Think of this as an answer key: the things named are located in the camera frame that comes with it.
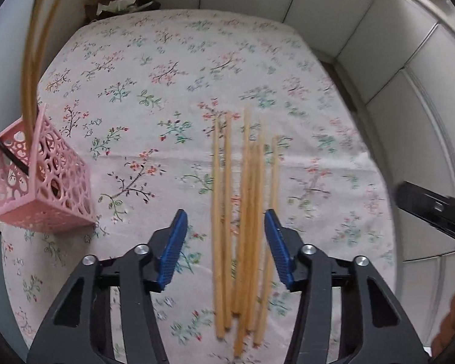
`pink plastic holder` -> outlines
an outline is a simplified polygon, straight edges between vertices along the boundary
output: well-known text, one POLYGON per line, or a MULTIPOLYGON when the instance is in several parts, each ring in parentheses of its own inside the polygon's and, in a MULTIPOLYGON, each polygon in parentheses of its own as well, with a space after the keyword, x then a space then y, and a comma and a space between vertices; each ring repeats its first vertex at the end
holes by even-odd
POLYGON ((43 233, 95 223, 89 169, 39 109, 27 149, 22 118, 0 133, 0 140, 25 165, 25 175, 0 150, 0 221, 43 233))

